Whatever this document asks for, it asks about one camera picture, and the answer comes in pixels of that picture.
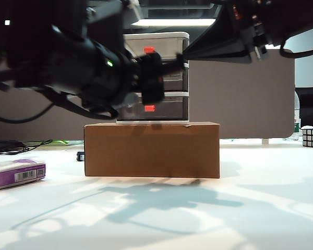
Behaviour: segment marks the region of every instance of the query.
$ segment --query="black cord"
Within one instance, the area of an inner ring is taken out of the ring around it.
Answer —
[[[304,52],[298,52],[298,53],[293,53],[293,52],[287,52],[284,49],[285,43],[286,43],[287,39],[284,39],[281,43],[281,48],[280,48],[280,55],[286,58],[303,58],[303,57],[307,57],[307,56],[312,56],[313,55],[313,50],[311,51],[304,51]]]
[[[35,148],[38,148],[40,146],[49,144],[52,142],[52,140],[47,141],[40,141],[40,144],[37,145],[26,145],[25,143],[33,143],[33,142],[18,142],[18,141],[5,141],[7,143],[11,142],[12,144],[21,144],[20,146],[12,145],[8,146],[6,148],[0,149],[0,155],[17,155],[21,153],[25,153],[31,150],[34,150]]]
[[[12,123],[12,124],[19,124],[19,123],[25,123],[25,122],[29,122],[29,121],[33,121],[36,120],[37,118],[43,116],[46,112],[48,112],[52,107],[54,106],[53,103],[49,104],[43,111],[41,111],[40,113],[38,113],[35,116],[32,116],[30,118],[27,119],[22,119],[22,120],[10,120],[10,119],[6,119],[3,117],[0,117],[0,121],[1,122],[5,122],[5,123]]]

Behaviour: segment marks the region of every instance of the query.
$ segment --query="small box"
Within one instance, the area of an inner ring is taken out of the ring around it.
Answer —
[[[85,174],[219,178],[219,124],[86,125]]]
[[[44,177],[44,160],[19,159],[0,162],[0,189],[38,181]]]

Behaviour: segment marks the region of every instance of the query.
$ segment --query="ceiling light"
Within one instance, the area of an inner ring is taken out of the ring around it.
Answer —
[[[210,26],[215,19],[140,19],[134,26]]]

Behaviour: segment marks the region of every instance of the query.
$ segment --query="cardboard box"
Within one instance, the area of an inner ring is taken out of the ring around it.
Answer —
[[[219,124],[86,125],[85,174],[219,178]]]

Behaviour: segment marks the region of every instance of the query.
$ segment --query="table surface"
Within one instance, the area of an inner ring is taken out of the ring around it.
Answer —
[[[85,177],[42,147],[42,181],[0,190],[0,249],[313,249],[313,148],[222,142],[221,179]]]

